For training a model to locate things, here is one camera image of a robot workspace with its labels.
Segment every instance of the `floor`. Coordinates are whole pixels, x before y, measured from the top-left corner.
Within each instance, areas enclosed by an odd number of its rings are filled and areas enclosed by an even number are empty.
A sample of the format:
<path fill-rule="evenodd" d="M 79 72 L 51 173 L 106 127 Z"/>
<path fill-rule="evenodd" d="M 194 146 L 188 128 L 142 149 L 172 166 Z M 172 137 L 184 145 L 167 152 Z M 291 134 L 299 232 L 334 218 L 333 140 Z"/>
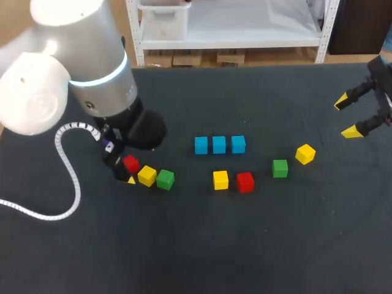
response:
<path fill-rule="evenodd" d="M 33 24 L 29 14 L 30 0 L 0 0 L 0 47 L 15 38 Z M 136 65 L 125 0 L 109 0 L 116 25 L 125 36 L 126 50 L 132 66 Z M 313 64 L 315 48 L 268 48 L 248 50 L 245 66 L 273 66 L 291 64 Z M 382 52 L 392 62 L 392 53 Z M 326 63 L 368 62 L 376 55 L 327 55 Z M 216 67 L 216 51 L 206 51 L 202 67 Z"/>

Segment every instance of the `cube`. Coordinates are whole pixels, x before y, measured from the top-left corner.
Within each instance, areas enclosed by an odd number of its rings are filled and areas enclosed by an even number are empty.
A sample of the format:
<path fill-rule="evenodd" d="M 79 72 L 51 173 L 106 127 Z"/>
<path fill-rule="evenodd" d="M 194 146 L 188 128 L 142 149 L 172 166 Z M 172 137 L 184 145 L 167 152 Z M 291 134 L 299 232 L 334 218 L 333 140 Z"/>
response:
<path fill-rule="evenodd" d="M 226 190 L 228 189 L 228 175 L 227 171 L 214 171 L 214 189 Z"/>
<path fill-rule="evenodd" d="M 252 192 L 255 189 L 255 180 L 250 172 L 237 175 L 237 188 L 240 193 Z"/>
<path fill-rule="evenodd" d="M 308 144 L 305 144 L 297 149 L 295 158 L 305 165 L 312 161 L 315 155 L 316 150 L 310 147 Z"/>
<path fill-rule="evenodd" d="M 225 154 L 226 153 L 226 138 L 225 136 L 213 137 L 213 153 Z"/>
<path fill-rule="evenodd" d="M 123 158 L 122 162 L 126 166 L 128 171 L 131 173 L 131 175 L 137 174 L 140 169 L 139 161 L 132 155 L 128 155 L 127 157 Z"/>
<path fill-rule="evenodd" d="M 157 177 L 157 187 L 170 190 L 174 183 L 174 173 L 168 170 L 161 170 Z"/>
<path fill-rule="evenodd" d="M 287 160 L 274 160 L 272 163 L 272 174 L 274 178 L 287 178 Z"/>
<path fill-rule="evenodd" d="M 208 154 L 208 138 L 196 137 L 195 138 L 195 154 L 202 155 Z"/>
<path fill-rule="evenodd" d="M 245 153 L 245 137 L 244 136 L 232 136 L 232 153 L 239 154 Z"/>
<path fill-rule="evenodd" d="M 137 174 L 137 178 L 143 185 L 151 187 L 157 178 L 157 171 L 145 165 Z"/>

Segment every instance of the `dark gray mat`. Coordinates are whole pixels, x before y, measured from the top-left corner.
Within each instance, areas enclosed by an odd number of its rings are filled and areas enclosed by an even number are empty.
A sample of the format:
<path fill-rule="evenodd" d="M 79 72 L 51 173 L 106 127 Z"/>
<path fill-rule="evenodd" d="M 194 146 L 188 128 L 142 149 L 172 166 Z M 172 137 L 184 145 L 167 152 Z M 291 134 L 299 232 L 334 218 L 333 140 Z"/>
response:
<path fill-rule="evenodd" d="M 333 104 L 368 74 L 365 65 L 136 70 L 145 105 L 169 136 L 142 164 L 175 172 L 172 191 L 116 182 L 100 145 L 82 130 L 64 150 L 81 182 L 76 213 L 42 222 L 0 207 L 1 293 L 390 293 L 391 144 L 340 131 L 377 109 L 371 94 Z M 71 97 L 62 123 L 91 119 Z M 74 200 L 53 144 L 55 129 L 0 144 L 0 195 L 41 213 Z M 195 157 L 195 136 L 245 135 L 245 155 Z M 302 166 L 297 147 L 316 159 Z M 273 179 L 273 159 L 288 159 Z M 213 191 L 228 170 L 230 191 Z M 252 171 L 253 194 L 234 189 Z"/>

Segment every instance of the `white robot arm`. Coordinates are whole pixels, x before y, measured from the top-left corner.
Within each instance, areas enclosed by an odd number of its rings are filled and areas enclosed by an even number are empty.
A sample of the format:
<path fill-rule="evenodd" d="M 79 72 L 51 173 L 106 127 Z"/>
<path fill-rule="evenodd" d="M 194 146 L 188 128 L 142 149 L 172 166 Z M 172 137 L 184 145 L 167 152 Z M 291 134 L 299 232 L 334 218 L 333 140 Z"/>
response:
<path fill-rule="evenodd" d="M 0 122 L 45 132 L 62 116 L 69 84 L 102 138 L 159 146 L 164 121 L 143 109 L 106 0 L 31 0 L 30 10 L 36 25 L 0 48 Z"/>

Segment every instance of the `white storage box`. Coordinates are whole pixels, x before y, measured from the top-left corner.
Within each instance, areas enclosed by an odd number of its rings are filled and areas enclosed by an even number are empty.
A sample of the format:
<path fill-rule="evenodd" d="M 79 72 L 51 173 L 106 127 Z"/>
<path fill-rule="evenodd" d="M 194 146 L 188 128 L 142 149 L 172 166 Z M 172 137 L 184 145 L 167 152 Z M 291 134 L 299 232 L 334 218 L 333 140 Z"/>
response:
<path fill-rule="evenodd" d="M 147 4 L 149 4 L 148 1 L 142 1 L 138 5 L 143 12 L 141 21 L 143 36 L 148 36 L 149 40 L 186 39 L 191 2 L 175 6 L 149 6 Z"/>

